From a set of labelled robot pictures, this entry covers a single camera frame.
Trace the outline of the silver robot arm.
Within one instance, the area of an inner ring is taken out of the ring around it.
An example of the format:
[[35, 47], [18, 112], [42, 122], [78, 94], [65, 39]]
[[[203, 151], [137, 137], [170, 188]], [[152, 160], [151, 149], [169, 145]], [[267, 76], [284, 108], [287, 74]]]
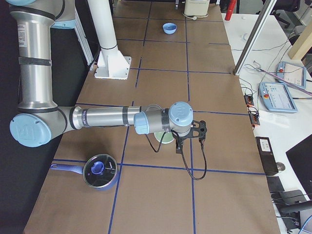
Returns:
[[[24, 157], [53, 153], [60, 138], [32, 150], [15, 141], [9, 122], [17, 112], [20, 66], [17, 23], [9, 4], [0, 2], [0, 155]], [[61, 106], [75, 104], [87, 77], [87, 67], [74, 30], [52, 30], [52, 86], [54, 101]]]

